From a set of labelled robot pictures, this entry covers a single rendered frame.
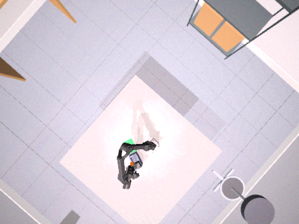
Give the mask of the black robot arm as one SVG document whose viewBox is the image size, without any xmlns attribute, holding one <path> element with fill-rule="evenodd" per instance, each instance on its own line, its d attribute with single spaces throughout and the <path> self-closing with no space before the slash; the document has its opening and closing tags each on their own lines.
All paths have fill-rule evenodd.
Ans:
<svg viewBox="0 0 299 224">
<path fill-rule="evenodd" d="M 129 156 L 129 154 L 133 150 L 139 150 L 143 149 L 144 151 L 154 150 L 156 148 L 156 144 L 150 141 L 146 141 L 142 144 L 129 144 L 129 143 L 123 143 L 121 147 L 119 148 L 118 156 L 117 156 L 117 165 L 118 165 L 118 175 L 117 179 L 123 184 L 123 189 L 129 189 L 131 185 L 131 179 L 137 179 L 139 177 L 139 173 L 136 173 L 135 170 L 134 174 L 132 170 L 128 170 L 127 173 L 125 172 L 125 163 L 124 160 L 126 157 Z M 124 156 L 122 155 L 122 151 L 125 151 L 126 154 Z"/>
</svg>

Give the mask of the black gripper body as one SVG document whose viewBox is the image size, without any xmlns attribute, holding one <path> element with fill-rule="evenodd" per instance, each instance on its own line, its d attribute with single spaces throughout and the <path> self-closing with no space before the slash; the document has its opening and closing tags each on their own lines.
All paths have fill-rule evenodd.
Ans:
<svg viewBox="0 0 299 224">
<path fill-rule="evenodd" d="M 134 172 L 134 169 L 136 169 L 136 167 L 137 169 L 141 168 L 141 163 L 139 161 L 136 161 L 133 166 L 128 167 L 125 172 L 127 173 L 128 170 L 132 170 Z"/>
</svg>

